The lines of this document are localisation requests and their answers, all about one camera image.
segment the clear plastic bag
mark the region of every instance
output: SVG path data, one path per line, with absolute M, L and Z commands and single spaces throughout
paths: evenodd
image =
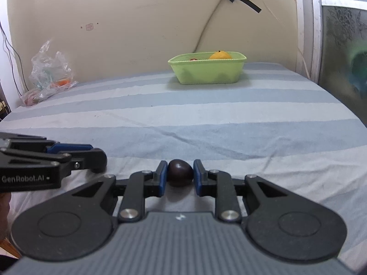
M 47 54 L 50 40 L 42 45 L 38 54 L 32 58 L 32 73 L 29 80 L 36 88 L 22 96 L 25 106 L 35 105 L 50 96 L 74 87 L 78 82 L 73 81 L 73 72 L 66 61 L 65 55 L 57 52 L 52 58 Z

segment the metal pivot screw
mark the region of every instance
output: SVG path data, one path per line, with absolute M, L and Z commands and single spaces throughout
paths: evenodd
M 233 211 L 233 210 L 226 210 L 223 211 L 221 214 L 221 217 L 224 220 L 228 220 L 228 221 L 232 221 L 232 220 L 236 220 L 240 215 L 238 214 L 238 212 Z
M 120 216 L 126 219 L 133 219 L 139 215 L 139 212 L 135 209 L 123 209 L 120 212 Z

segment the bed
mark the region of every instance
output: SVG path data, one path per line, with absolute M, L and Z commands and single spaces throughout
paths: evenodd
M 181 85 L 172 72 L 82 83 L 29 107 L 0 130 L 90 143 L 118 179 L 179 158 L 233 177 L 258 174 L 338 212 L 348 228 L 339 258 L 358 270 L 367 249 L 367 129 L 328 92 L 272 63 L 249 63 L 238 83 Z M 98 175 L 75 171 L 59 190 L 14 193 L 10 222 L 25 209 Z M 148 210 L 213 210 L 193 187 L 168 186 Z

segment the green container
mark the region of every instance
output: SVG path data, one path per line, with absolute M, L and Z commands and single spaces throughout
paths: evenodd
M 182 84 L 235 83 L 238 81 L 246 57 L 228 52 L 232 59 L 209 60 L 214 52 L 179 55 L 168 61 Z

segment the gray gripper base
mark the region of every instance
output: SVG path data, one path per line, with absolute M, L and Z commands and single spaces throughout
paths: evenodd
M 120 225 L 93 254 L 50 263 L 22 258 L 6 275 L 351 275 L 331 259 L 288 264 L 255 248 L 238 225 L 212 213 L 150 212 L 138 223 Z

